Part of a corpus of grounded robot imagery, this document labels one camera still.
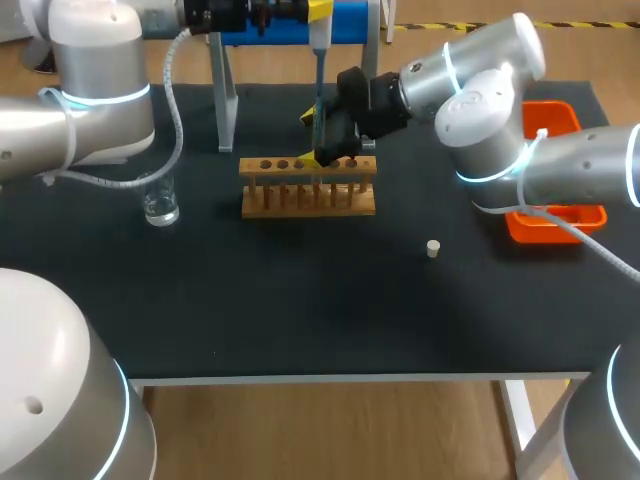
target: empty glass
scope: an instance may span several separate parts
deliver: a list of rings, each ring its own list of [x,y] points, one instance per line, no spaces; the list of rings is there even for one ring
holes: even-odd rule
[[[146,173],[140,178],[149,176]],[[167,174],[142,187],[144,215],[154,227],[168,227],[180,217],[180,208],[173,186],[173,175]]]

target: white cable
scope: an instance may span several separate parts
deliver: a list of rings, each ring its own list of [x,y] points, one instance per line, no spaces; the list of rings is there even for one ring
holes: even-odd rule
[[[507,207],[507,208],[483,208],[483,207],[480,207],[478,205],[476,205],[476,207],[478,207],[483,212],[493,213],[493,214],[504,214],[504,213],[507,213],[507,212],[521,211],[522,213],[524,213],[526,215],[533,216],[533,217],[542,217],[542,218],[546,219],[547,221],[549,221],[551,223],[555,223],[558,227],[562,228],[564,231],[570,233],[574,237],[576,237],[579,240],[581,240],[583,243],[585,243],[587,246],[589,246],[591,249],[593,249],[598,255],[600,255],[602,258],[604,258],[607,262],[611,263],[615,268],[620,270],[622,273],[627,275],[629,278],[631,278],[632,280],[635,280],[636,282],[640,283],[640,272],[638,270],[633,268],[631,265],[629,265],[627,262],[622,260],[620,257],[616,256],[613,252],[611,252],[607,248],[605,248],[602,245],[600,245],[597,241],[595,241],[589,235],[587,235],[583,231],[577,229],[573,225],[565,222],[560,217],[557,217],[555,215],[550,214],[545,209],[534,208],[531,205],[527,205],[527,203],[525,202],[525,199],[524,199],[524,174],[525,174],[525,171],[527,170],[527,166],[529,165],[529,161],[531,160],[531,157],[533,156],[533,150],[535,149],[535,145],[538,142],[540,142],[543,138],[545,138],[546,136],[547,136],[546,129],[538,130],[538,135],[536,136],[536,139],[530,145],[531,155],[529,155],[529,158],[527,159],[527,162],[523,165],[522,170],[520,171],[520,174],[518,175],[518,184],[517,184],[516,192],[517,192],[517,195],[518,195],[518,203],[519,203],[519,205],[516,206],[516,207]]]
[[[60,173],[61,177],[70,178],[72,180],[78,180],[85,183],[90,183],[92,185],[96,185],[98,187],[104,188],[114,188],[114,189],[128,189],[128,188],[138,188],[143,185],[147,185],[149,183],[153,183],[159,178],[162,178],[164,175],[169,173],[171,169],[178,163],[180,159],[180,155],[182,154],[182,147],[184,145],[184,129],[182,127],[182,119],[180,118],[180,112],[178,110],[178,105],[176,103],[176,98],[173,93],[173,82],[171,79],[171,73],[173,70],[173,57],[178,50],[178,47],[182,42],[184,42],[187,38],[191,37],[191,32],[189,29],[183,30],[174,40],[171,42],[169,46],[169,50],[167,51],[167,56],[164,61],[164,70],[163,70],[163,81],[164,81],[164,91],[167,96],[167,102],[169,103],[169,110],[171,112],[171,118],[173,119],[173,125],[176,130],[176,144],[173,148],[173,153],[171,157],[159,170],[152,173],[151,175],[140,178],[137,180],[129,180],[124,182],[118,182],[115,180],[108,180],[106,178],[94,177],[93,175],[87,175],[86,173],[80,172],[72,172],[66,171]]]
[[[53,184],[53,181],[61,172],[67,170],[71,163],[73,163],[73,159],[76,156],[76,149],[78,147],[78,135],[76,132],[76,124],[73,121],[73,114],[71,112],[71,108],[69,107],[69,102],[62,96],[59,90],[55,88],[43,88],[38,92],[38,96],[40,98],[45,98],[47,94],[51,94],[57,100],[57,102],[62,107],[64,111],[65,123],[67,125],[67,153],[64,158],[64,163],[57,170],[52,170],[51,172],[44,173],[43,176],[45,178],[45,182],[47,184]]]

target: wooden test tube rack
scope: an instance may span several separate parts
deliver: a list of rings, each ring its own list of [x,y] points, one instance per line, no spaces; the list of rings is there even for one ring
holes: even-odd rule
[[[297,158],[241,158],[240,176],[248,180],[242,217],[375,215],[371,180],[377,172],[375,157],[341,158],[322,169],[308,167]],[[331,177],[352,177],[353,181],[332,183]]]

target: black table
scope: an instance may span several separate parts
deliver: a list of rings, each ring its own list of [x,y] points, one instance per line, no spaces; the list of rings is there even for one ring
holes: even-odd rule
[[[0,266],[66,291],[130,378],[571,374],[634,330],[637,287],[583,246],[514,244],[503,218],[470,204],[431,127],[378,142],[376,216],[244,221],[238,157],[308,150],[298,116],[313,88],[240,87],[233,154],[217,152],[211,87],[176,90],[187,137],[174,227],[147,226],[135,193],[70,180],[0,195]],[[153,95],[154,146],[100,173],[135,178],[168,158]],[[587,83],[543,82],[528,98],[607,123]],[[640,264],[640,217],[607,210],[597,239]]]

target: orange tray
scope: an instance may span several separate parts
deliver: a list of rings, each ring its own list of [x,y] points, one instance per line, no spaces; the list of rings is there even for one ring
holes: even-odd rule
[[[524,135],[536,138],[538,129],[546,128],[549,136],[564,135],[582,130],[571,105],[558,101],[524,102]],[[599,230],[607,223],[607,212],[602,205],[552,205],[547,211],[586,234]],[[523,213],[505,214],[509,233],[518,243],[581,243],[544,218]]]

